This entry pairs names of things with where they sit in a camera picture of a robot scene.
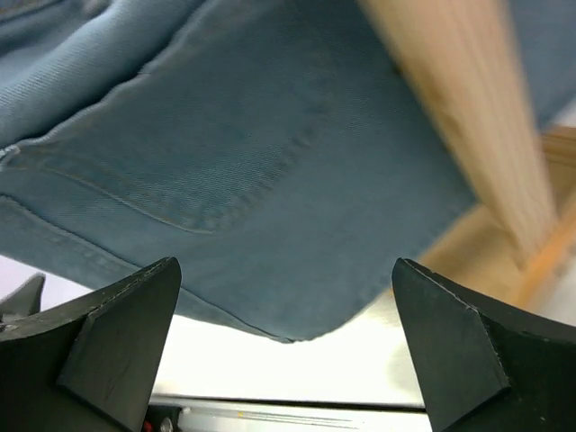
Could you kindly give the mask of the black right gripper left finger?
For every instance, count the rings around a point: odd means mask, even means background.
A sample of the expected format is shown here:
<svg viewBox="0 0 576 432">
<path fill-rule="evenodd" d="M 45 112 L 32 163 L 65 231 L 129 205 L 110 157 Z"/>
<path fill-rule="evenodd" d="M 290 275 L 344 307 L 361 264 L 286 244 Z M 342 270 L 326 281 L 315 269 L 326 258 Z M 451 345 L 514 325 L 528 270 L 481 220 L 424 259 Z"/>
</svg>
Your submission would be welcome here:
<svg viewBox="0 0 576 432">
<path fill-rule="evenodd" d="M 1 300 L 3 431 L 139 431 L 181 284 L 163 258 L 42 310 L 37 274 Z"/>
</svg>

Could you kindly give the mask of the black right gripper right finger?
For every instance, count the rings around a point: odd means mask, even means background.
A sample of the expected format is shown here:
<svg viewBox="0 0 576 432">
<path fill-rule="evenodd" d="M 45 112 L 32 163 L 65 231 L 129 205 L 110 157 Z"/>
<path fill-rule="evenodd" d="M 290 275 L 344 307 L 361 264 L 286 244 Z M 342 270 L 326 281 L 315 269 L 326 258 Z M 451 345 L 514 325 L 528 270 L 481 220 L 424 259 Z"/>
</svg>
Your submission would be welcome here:
<svg viewBox="0 0 576 432">
<path fill-rule="evenodd" d="M 408 259 L 391 275 L 435 431 L 573 431 L 575 329 Z"/>
</svg>

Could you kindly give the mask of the wooden clothes rack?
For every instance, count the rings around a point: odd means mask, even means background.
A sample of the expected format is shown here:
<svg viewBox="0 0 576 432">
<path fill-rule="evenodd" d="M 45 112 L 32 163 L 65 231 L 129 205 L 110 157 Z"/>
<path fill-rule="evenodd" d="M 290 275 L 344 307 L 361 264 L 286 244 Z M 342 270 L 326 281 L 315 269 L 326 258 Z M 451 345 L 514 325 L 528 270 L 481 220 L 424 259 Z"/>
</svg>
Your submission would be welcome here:
<svg viewBox="0 0 576 432">
<path fill-rule="evenodd" d="M 364 9 L 517 256 L 506 294 L 535 311 L 575 241 L 536 130 L 509 10 L 501 1 L 366 1 Z"/>
</svg>

